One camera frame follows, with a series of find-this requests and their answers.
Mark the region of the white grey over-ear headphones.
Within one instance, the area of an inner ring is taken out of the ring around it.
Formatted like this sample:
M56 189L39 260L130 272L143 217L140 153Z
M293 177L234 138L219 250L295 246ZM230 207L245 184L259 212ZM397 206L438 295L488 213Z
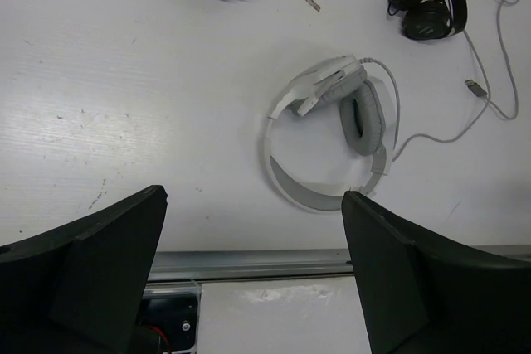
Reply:
M259 149L270 188L316 214L341 211L346 191L374 194L393 164L400 122L395 81L371 58L328 58L290 80L268 109Z

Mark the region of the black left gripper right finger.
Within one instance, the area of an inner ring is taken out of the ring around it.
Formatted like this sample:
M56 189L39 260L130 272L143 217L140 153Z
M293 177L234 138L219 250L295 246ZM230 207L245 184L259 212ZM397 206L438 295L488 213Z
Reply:
M528 246L463 245L358 192L342 216L372 352L529 352Z

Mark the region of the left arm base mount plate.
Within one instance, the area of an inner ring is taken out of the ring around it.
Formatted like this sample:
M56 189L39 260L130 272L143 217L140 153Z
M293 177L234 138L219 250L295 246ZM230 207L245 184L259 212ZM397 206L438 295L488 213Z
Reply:
M160 353L196 353L202 287L193 280L147 283L136 323L156 333Z

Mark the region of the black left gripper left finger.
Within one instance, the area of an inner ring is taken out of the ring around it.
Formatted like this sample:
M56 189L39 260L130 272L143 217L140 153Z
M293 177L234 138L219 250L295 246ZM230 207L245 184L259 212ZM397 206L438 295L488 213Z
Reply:
M138 324L167 210L152 185L1 248L3 353L160 353Z

